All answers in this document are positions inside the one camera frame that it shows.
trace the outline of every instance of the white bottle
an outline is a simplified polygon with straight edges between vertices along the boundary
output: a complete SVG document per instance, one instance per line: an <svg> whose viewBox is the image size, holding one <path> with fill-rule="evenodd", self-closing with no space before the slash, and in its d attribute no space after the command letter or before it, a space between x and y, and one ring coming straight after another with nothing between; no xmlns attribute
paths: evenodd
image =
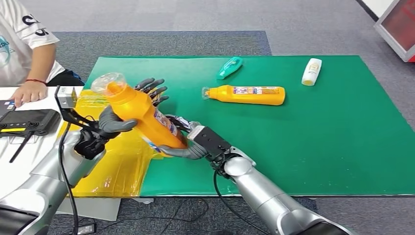
<svg viewBox="0 0 415 235"><path fill-rule="evenodd" d="M301 83L306 86L314 86L317 77L319 76L320 69L322 67L322 60L311 58L305 67L304 74L302 75Z"/></svg>

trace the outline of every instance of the orange detergent bottle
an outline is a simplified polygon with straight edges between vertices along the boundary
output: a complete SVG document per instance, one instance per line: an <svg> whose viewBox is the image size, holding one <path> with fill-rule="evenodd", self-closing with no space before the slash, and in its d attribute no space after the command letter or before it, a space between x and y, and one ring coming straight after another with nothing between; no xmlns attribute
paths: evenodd
<svg viewBox="0 0 415 235"><path fill-rule="evenodd" d="M202 89L203 99L217 99L223 102L280 105L285 99L283 87L233 87L224 85Z"/></svg>
<svg viewBox="0 0 415 235"><path fill-rule="evenodd" d="M186 148L180 130L153 106L148 94L130 87L121 73L108 73L95 79L91 90L105 96L121 119L137 119L135 130L157 152L166 156L158 149L160 145Z"/></svg>

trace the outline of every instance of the red bracelet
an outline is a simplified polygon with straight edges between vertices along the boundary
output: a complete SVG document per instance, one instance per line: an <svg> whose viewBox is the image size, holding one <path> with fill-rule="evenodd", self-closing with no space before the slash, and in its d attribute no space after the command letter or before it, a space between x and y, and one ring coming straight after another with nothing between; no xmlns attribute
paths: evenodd
<svg viewBox="0 0 415 235"><path fill-rule="evenodd" d="M47 85L47 83L45 81L38 80L38 79L26 79L25 82L40 82L40 83L43 83L43 84Z"/></svg>

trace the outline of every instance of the table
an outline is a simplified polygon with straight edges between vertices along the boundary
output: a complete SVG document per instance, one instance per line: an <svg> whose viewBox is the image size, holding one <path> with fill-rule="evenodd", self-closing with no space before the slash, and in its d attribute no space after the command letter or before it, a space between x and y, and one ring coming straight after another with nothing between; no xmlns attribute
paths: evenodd
<svg viewBox="0 0 415 235"><path fill-rule="evenodd" d="M211 127L257 162L291 195L414 194L415 133L359 56L313 56L322 70L313 87L300 83L311 56L243 57L225 80L215 75L229 57L100 57L85 89L108 72L131 85L163 78L170 99L160 105ZM282 106L202 100L201 88L283 86ZM206 161L152 161L141 196L214 195ZM223 193L237 193L222 180Z"/></svg>

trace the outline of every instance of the clear bottle cap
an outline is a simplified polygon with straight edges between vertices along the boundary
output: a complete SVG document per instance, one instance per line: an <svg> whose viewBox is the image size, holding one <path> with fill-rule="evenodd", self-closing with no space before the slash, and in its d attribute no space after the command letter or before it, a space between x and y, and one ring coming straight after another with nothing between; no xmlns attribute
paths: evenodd
<svg viewBox="0 0 415 235"><path fill-rule="evenodd" d="M202 98L203 99L209 99L210 98L209 97L209 91L210 91L209 87L203 87L202 88Z"/></svg>
<svg viewBox="0 0 415 235"><path fill-rule="evenodd" d="M126 86L123 74L111 72L95 79L91 84L91 90L105 96L113 96L123 91Z"/></svg>

